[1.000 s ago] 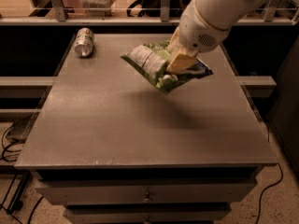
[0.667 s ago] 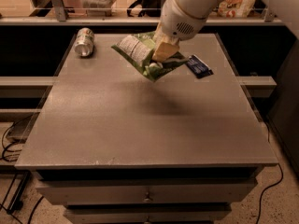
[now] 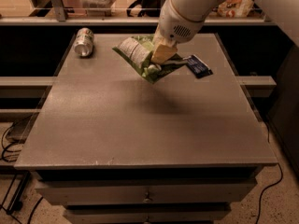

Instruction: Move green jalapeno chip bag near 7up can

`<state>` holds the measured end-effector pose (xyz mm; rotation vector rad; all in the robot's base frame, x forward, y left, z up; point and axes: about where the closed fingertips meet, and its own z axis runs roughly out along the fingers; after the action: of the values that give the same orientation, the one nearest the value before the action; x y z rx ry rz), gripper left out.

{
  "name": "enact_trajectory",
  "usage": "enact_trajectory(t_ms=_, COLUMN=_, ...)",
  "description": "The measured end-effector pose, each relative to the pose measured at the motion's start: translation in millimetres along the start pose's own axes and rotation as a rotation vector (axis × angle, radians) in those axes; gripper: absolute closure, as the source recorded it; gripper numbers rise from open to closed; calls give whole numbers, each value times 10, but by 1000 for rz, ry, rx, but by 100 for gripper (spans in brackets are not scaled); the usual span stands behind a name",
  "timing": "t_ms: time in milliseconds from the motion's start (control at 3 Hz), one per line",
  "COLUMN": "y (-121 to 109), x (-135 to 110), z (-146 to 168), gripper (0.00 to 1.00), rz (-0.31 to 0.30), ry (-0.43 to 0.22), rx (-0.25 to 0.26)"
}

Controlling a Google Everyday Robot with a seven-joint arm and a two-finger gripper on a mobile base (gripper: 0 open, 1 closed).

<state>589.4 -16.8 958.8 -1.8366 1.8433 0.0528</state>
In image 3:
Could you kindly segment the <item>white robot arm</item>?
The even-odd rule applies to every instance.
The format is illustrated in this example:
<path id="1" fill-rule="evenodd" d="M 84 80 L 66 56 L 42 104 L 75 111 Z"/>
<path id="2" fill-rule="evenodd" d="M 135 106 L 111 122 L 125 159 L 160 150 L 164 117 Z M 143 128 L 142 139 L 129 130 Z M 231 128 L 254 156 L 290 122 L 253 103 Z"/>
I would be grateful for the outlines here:
<path id="1" fill-rule="evenodd" d="M 178 51 L 177 44 L 191 41 L 213 8 L 225 0 L 165 0 L 153 38 L 151 61 L 163 64 Z"/>

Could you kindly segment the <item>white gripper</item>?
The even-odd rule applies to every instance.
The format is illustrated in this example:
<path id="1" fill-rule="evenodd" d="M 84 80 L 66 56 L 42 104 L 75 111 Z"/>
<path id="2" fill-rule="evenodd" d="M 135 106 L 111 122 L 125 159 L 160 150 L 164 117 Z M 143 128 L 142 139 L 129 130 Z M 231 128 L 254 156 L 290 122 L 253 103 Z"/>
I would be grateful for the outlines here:
<path id="1" fill-rule="evenodd" d="M 161 9 L 159 26 L 152 38 L 155 46 L 151 61 L 162 64 L 178 51 L 176 44 L 159 42 L 161 35 L 169 41 L 186 43 L 202 28 L 205 16 L 206 4 L 203 1 L 166 0 Z"/>

